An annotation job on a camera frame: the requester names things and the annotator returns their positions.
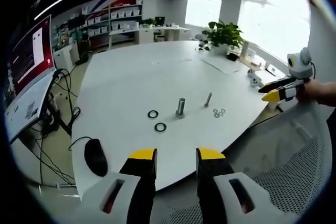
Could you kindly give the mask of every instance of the washer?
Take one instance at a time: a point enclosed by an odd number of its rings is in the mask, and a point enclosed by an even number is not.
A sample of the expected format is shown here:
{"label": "washer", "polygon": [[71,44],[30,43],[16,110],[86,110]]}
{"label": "washer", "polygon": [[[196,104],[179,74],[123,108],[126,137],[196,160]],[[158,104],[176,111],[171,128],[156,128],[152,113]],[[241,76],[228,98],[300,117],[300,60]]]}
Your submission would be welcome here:
{"label": "washer", "polygon": [[[162,130],[159,130],[159,129],[158,129],[158,126],[160,126],[160,125],[163,126],[163,129],[162,129]],[[154,126],[155,131],[158,132],[158,133],[165,132],[166,128],[167,128],[167,125],[165,125],[164,123],[157,123],[157,124]]]}
{"label": "washer", "polygon": [[157,118],[157,116],[159,115],[159,113],[158,113],[158,111],[156,111],[156,110],[151,110],[150,112],[148,112],[148,114],[147,114],[147,116],[149,117],[149,118]]}

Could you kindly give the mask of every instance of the metal peg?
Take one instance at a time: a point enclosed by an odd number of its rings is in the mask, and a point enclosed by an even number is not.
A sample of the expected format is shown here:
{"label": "metal peg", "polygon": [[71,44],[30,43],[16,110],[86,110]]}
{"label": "metal peg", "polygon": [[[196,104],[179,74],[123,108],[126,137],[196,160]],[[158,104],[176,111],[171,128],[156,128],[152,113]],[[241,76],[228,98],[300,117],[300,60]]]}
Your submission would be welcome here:
{"label": "metal peg", "polygon": [[208,95],[208,99],[206,99],[204,107],[208,107],[209,106],[209,102],[210,102],[211,96],[212,96],[212,93],[210,92],[209,95]]}
{"label": "metal peg", "polygon": [[178,101],[178,107],[176,110],[176,117],[179,119],[184,118],[184,103],[185,103],[185,99],[180,98]]}

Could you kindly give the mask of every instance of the white table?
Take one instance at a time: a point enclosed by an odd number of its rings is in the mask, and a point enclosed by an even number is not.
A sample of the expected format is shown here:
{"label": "white table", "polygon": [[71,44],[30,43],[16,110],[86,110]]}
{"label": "white table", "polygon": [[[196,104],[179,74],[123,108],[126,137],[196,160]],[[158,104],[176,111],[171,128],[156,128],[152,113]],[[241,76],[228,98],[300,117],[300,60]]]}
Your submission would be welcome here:
{"label": "white table", "polygon": [[[82,113],[74,122],[72,141],[98,138],[109,172],[118,172],[132,152],[157,148],[155,184],[160,190],[195,171],[197,147],[223,151],[265,108],[263,94],[249,85],[247,70],[239,61],[198,52],[198,41],[135,45],[94,55],[81,84],[77,106]],[[209,92],[213,95],[204,108]],[[186,99],[181,120],[175,117],[179,98]],[[226,114],[215,118],[213,109],[221,108]],[[159,116],[149,119],[150,110]],[[154,131],[159,122],[167,125],[161,134]],[[87,141],[72,147],[80,197],[100,180],[86,165]]]}
{"label": "white table", "polygon": [[125,34],[125,33],[135,33],[137,44],[144,44],[144,43],[153,42],[153,37],[154,37],[153,31],[154,30],[168,31],[169,33],[166,36],[168,41],[182,40],[181,38],[184,38],[190,35],[189,33],[190,29],[183,28],[183,27],[156,26],[156,27],[150,27],[150,28],[113,30],[109,33],[109,50],[111,49],[111,46],[112,46],[113,35]]}

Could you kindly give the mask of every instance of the computer monitor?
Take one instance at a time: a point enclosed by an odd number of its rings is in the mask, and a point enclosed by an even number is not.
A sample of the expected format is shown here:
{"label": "computer monitor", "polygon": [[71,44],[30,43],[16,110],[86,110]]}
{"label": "computer monitor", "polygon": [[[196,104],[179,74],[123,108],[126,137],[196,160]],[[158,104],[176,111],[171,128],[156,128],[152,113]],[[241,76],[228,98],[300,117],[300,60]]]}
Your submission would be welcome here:
{"label": "computer monitor", "polygon": [[55,68],[50,43],[50,22],[51,16],[40,21],[13,49],[9,68],[16,96],[24,93]]}
{"label": "computer monitor", "polygon": [[164,25],[164,17],[155,17],[155,22],[157,26],[163,26]]}

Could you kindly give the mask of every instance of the storage box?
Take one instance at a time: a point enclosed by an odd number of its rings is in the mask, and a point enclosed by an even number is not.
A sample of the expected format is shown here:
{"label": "storage box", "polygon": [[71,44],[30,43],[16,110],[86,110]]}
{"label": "storage box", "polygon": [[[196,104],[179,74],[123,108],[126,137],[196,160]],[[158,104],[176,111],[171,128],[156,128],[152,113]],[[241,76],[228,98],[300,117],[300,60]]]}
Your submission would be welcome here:
{"label": "storage box", "polygon": [[116,24],[112,24],[112,30],[118,30],[119,29],[119,24],[116,23]]}
{"label": "storage box", "polygon": [[94,29],[93,33],[94,35],[100,34],[100,28]]}
{"label": "storage box", "polygon": [[101,28],[101,33],[107,33],[107,26],[102,26]]}
{"label": "storage box", "polygon": [[135,0],[137,5],[142,5],[142,0]]}
{"label": "storage box", "polygon": [[133,16],[139,16],[139,15],[140,15],[140,10],[133,11]]}
{"label": "storage box", "polygon": [[89,19],[88,20],[88,26],[93,25],[95,23],[94,19]]}
{"label": "storage box", "polygon": [[88,6],[82,7],[82,14],[88,15],[88,13],[89,13],[89,7]]}
{"label": "storage box", "polygon": [[132,16],[132,11],[131,10],[127,10],[125,12],[125,14],[126,14],[126,17],[131,17]]}
{"label": "storage box", "polygon": [[88,35],[89,37],[92,37],[93,35],[95,35],[92,29],[88,30]]}
{"label": "storage box", "polygon": [[117,18],[117,13],[111,13],[111,19],[116,19]]}
{"label": "storage box", "polygon": [[120,29],[130,29],[130,25],[128,23],[120,23]]}
{"label": "storage box", "polygon": [[125,12],[118,12],[118,17],[119,18],[124,18],[125,17]]}

